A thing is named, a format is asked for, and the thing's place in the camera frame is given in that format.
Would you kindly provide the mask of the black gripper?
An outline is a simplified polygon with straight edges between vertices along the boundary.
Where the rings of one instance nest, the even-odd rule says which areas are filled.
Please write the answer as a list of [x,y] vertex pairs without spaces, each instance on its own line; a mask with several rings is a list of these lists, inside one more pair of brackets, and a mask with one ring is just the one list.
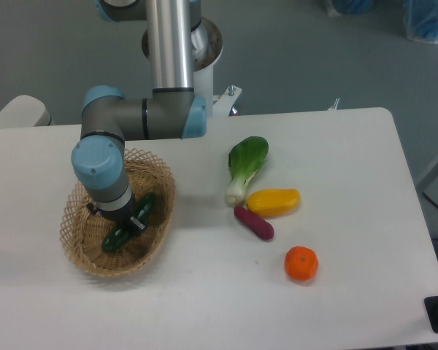
[[129,226],[134,232],[144,232],[146,226],[133,216],[135,206],[134,198],[128,200],[119,198],[113,202],[86,204],[86,208],[93,215],[100,214],[103,218],[117,223],[129,221]]

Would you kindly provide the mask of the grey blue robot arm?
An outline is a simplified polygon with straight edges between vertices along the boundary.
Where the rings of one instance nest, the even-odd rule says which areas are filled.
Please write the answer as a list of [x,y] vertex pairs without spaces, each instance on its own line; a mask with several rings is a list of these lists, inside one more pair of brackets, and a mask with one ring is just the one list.
[[124,166],[126,141],[184,139],[206,133],[207,104],[196,95],[192,36],[204,34],[200,1],[96,1],[108,21],[147,22],[153,74],[151,98],[128,100],[100,85],[85,95],[81,137],[72,150],[75,175],[95,205],[94,213],[140,234],[145,226]]

